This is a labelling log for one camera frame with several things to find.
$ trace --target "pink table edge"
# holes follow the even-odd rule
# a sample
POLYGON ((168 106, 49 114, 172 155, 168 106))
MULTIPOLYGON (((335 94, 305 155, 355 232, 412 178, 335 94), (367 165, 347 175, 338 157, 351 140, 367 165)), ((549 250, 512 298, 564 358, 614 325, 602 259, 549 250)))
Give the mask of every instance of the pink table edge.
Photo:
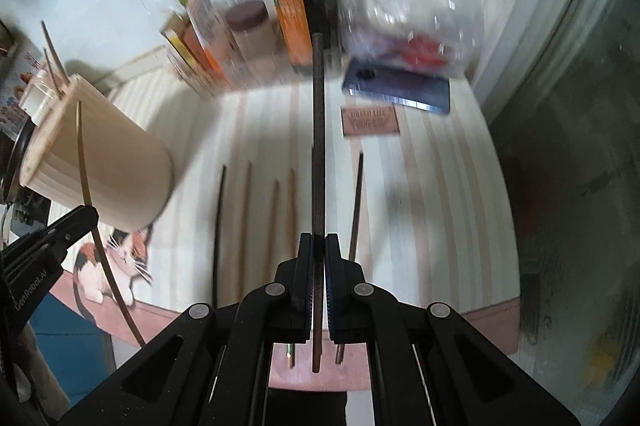
MULTIPOLYGON (((50 292, 66 307, 80 314, 74 296, 73 275, 70 272, 65 271, 50 292)), ((137 346, 116 303, 111 298, 105 298, 102 305, 82 298, 82 304, 94 315, 95 325, 99 329, 130 345, 137 346)), ((177 312, 141 301, 136 301, 134 307, 130 308, 130 313, 147 342, 179 315, 177 312)), ((520 323, 519 297, 462 315, 503 353, 514 354, 517 351, 520 323)), ((348 345, 345 348, 344 362, 338 366, 334 362, 336 347, 329 339, 328 331, 325 330, 323 333, 323 355, 319 374, 312 374, 310 370, 311 342, 296 345, 296 366, 293 369, 287 368, 285 345, 274 345, 269 386, 309 392, 368 390, 370 388, 369 363, 365 345, 348 345)))

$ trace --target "brown jar lid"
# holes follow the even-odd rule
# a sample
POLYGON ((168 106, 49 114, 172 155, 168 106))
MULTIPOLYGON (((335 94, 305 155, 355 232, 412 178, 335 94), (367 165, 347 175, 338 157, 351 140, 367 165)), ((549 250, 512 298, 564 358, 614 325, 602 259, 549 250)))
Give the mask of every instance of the brown jar lid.
POLYGON ((258 27, 268 17, 267 5, 262 0, 244 1, 235 7, 231 7, 225 14, 226 24, 234 32, 258 27))

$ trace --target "table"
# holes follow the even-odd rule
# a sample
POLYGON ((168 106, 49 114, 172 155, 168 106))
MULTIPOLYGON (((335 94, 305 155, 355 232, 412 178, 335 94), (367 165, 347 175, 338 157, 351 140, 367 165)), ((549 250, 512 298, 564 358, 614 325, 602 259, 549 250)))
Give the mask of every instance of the table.
MULTIPOLYGON (((506 353, 517 350, 518 258, 511 210, 498 158, 473 93, 453 79, 451 113, 442 117, 397 107, 399 135, 345 138, 340 108, 370 106, 326 84, 326 230, 348 255, 355 173, 364 152, 364 190, 356 260, 367 281, 400 301, 445 301, 506 353)), ((132 281, 132 316, 150 340, 185 308, 210 301, 213 230, 222 166, 227 165, 218 304, 273 279, 294 247, 287 232, 287 190, 295 171, 297 234, 311 230, 312 89, 310 82, 199 98, 164 70, 125 83, 111 100, 164 141, 174 161, 174 190, 153 225, 147 252, 152 283, 132 281), (246 168, 253 164, 244 270, 239 269, 246 168), (275 247, 267 258, 271 197, 280 183, 275 247)), ((49 221, 68 208, 53 203, 49 221)), ((113 229, 100 224, 106 241, 113 229)), ((106 332, 135 344, 110 297, 102 304, 74 294, 73 268, 87 236, 69 250, 52 293, 76 312, 77 301, 106 332)), ((324 312, 326 329, 326 311, 324 312)), ((325 332, 320 374, 310 368, 310 342, 286 368, 276 345, 272 386, 304 390, 369 387, 364 345, 349 345, 343 365, 325 332)))

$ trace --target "container lid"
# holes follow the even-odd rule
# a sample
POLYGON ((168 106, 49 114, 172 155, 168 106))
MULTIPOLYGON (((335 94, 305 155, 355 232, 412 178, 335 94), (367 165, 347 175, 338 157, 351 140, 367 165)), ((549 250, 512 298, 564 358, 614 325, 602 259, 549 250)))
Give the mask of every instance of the container lid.
POLYGON ((81 77, 74 74, 69 77, 69 82, 62 101, 51 108, 47 118, 34 131, 33 138, 24 154, 24 160, 20 165, 21 186, 28 187, 33 182, 36 173, 40 169, 40 164, 47 153, 51 151, 60 134, 65 117, 73 117, 73 120, 76 118, 75 107, 69 108, 69 105, 78 100, 77 92, 81 86, 81 77))
POLYGON ((231 7, 225 14, 226 24, 234 32, 255 28, 268 17, 267 5, 262 0, 244 1, 231 7))

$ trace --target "wooden chopstick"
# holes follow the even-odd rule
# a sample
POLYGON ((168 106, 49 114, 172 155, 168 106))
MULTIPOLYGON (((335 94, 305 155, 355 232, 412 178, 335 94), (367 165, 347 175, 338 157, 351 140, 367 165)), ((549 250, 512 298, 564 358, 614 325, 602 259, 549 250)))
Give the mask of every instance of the wooden chopstick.
POLYGON ((62 79, 64 79, 65 84, 68 84, 69 76, 66 75, 65 69, 62 66, 62 62, 58 57, 58 53, 56 52, 56 49, 53 47, 53 43, 51 41, 51 38, 49 37, 49 31, 47 30, 47 25, 44 24, 44 21, 40 21, 40 26, 42 27, 44 38, 47 41, 47 46, 49 47, 49 51, 51 52, 51 56, 53 57, 53 62, 55 62, 56 67, 58 67, 58 70, 60 71, 60 75, 62 75, 62 79))
POLYGON ((49 60, 49 53, 47 52, 46 48, 44 49, 44 58, 47 60, 47 73, 51 78, 51 82, 53 83, 53 88, 56 90, 56 95, 58 96, 58 100, 61 100, 62 92, 60 91, 60 88, 58 87, 58 83, 56 82, 56 76, 53 75, 53 71, 51 70, 51 61, 49 60))
MULTIPOLYGON (((349 261, 356 261, 358 248, 358 229, 360 228, 360 202, 362 201, 362 172, 364 170, 364 154, 358 157, 358 175, 356 177, 356 194, 353 200, 353 221, 351 222, 351 243, 349 244, 349 261)), ((344 360, 344 345, 338 345, 335 350, 335 364, 342 364, 344 360)))
POLYGON ((222 205, 225 195, 226 166, 222 166, 220 189, 218 190, 218 208, 216 210, 216 226, 213 230, 213 266, 211 273, 211 306, 218 308, 218 262, 220 260, 220 226, 222 223, 222 205))
POLYGON ((244 201, 242 203, 242 222, 240 226, 240 247, 238 253, 238 301, 244 297, 244 259, 246 257, 246 241, 249 234, 249 208, 251 207, 251 183, 254 165, 249 162, 246 167, 246 178, 244 181, 244 201))
MULTIPOLYGON (((298 193, 296 172, 289 168, 289 246, 290 257, 298 255, 298 193)), ((296 366, 296 343, 287 343, 287 367, 296 366)))
POLYGON ((276 179, 273 183, 271 192, 271 212, 269 213, 269 229, 267 233, 267 254, 266 254, 266 273, 267 280, 265 283, 273 281, 271 275, 271 265, 273 265, 273 254, 276 249, 276 224, 278 222, 278 199, 280 198, 280 182, 276 179))
POLYGON ((289 168, 289 247, 291 258, 298 255, 298 193, 296 185, 296 172, 289 168))
MULTIPOLYGON (((86 164, 84 162, 84 142, 82 141, 82 103, 78 101, 76 104, 76 139, 78 141, 78 167, 80 170, 80 185, 82 187, 82 199, 84 200, 84 205, 92 205, 91 203, 91 191, 89 190, 89 178, 86 174, 86 164)), ((111 266, 109 265, 109 260, 107 259, 107 255, 104 253, 104 247, 102 246, 102 239, 100 238, 100 233, 98 232, 98 228, 94 227, 91 229, 91 236, 94 239, 95 249, 98 253, 98 257, 100 258, 100 263, 102 264, 102 268, 104 269, 104 275, 109 282, 109 287, 111 288, 111 293, 120 308, 120 312, 124 317, 124 320, 127 322, 129 326, 129 330, 135 337, 138 344, 142 347, 145 346, 145 340, 140 334, 136 323, 133 321, 133 317, 129 313, 129 309, 127 309, 127 305, 122 299, 122 294, 120 294, 120 289, 118 288, 118 284, 116 283, 115 278, 113 277, 113 272, 111 271, 111 266)))

